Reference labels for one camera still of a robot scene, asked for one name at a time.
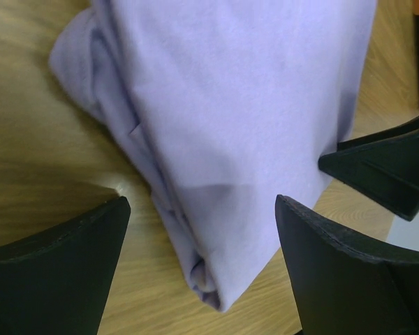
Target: lavender fabric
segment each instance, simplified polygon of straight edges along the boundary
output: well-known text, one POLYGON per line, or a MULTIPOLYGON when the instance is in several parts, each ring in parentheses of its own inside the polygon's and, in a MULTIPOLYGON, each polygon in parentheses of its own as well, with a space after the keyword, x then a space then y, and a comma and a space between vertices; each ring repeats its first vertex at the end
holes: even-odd
POLYGON ((189 287, 227 311, 351 132, 375 0, 95 0, 50 65, 149 182, 189 287))

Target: purple garment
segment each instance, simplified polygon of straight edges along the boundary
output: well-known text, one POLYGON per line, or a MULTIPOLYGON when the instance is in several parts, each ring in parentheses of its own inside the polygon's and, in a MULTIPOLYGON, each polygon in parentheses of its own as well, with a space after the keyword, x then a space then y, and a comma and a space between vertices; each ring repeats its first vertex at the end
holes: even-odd
POLYGON ((227 311, 279 248, 278 193, 313 207, 351 132, 376 2, 95 0, 52 71, 152 187, 186 282, 227 311))

